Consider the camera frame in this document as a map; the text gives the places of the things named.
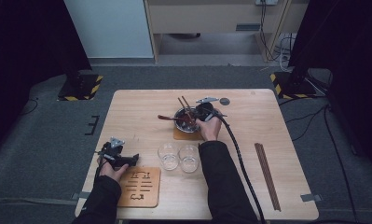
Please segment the person's arm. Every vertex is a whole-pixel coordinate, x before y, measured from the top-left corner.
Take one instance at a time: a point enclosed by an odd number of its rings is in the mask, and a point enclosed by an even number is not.
[[[104,163],[80,215],[72,223],[115,223],[117,203],[121,196],[119,179],[127,168],[128,164],[125,164],[114,171],[108,162]]]
[[[206,141],[200,145],[200,161],[208,185],[212,223],[258,223],[227,145],[217,141],[221,121],[212,118],[197,123]]]

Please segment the bowl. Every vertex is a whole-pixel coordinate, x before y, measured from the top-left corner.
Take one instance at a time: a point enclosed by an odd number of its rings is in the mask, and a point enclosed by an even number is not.
[[[197,109],[195,106],[191,106],[192,113],[196,113]],[[184,133],[196,133],[199,129],[199,126],[195,124],[195,119],[190,119],[186,111],[181,108],[175,114],[175,118],[183,119],[183,120],[175,120],[174,125],[176,125],[177,129],[184,132]]]

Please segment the black sleeve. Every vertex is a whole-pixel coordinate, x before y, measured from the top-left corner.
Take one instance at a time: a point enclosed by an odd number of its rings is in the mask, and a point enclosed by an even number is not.
[[[99,176],[80,215],[72,223],[115,223],[120,196],[118,182],[106,175]]]
[[[209,191],[212,223],[257,223],[235,163],[226,144],[209,141],[200,145],[200,160]]]

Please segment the yellow and black hazard tape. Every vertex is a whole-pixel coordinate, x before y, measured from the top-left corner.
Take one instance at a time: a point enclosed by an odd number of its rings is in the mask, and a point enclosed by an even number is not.
[[[273,87],[275,88],[276,94],[278,94],[279,99],[312,98],[316,96],[315,94],[284,94],[275,74],[270,75],[270,80],[272,80]]]
[[[63,97],[59,97],[59,101],[78,101],[78,100],[91,100],[96,94],[96,91],[98,91],[99,86],[101,85],[103,76],[97,76],[96,80],[90,90],[89,95],[84,95],[84,96],[74,96],[74,95],[65,95]]]

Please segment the person's left hand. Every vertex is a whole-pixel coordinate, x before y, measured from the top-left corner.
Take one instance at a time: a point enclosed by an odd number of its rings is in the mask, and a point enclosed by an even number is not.
[[[103,159],[102,160],[102,169],[101,169],[101,172],[99,173],[99,175],[107,175],[108,177],[116,180],[119,184],[119,179],[121,178],[121,176],[125,173],[125,171],[128,169],[129,165],[128,164],[125,164],[123,166],[121,166],[121,168],[117,171],[113,170],[113,167],[110,165],[109,162],[106,162],[106,159]]]

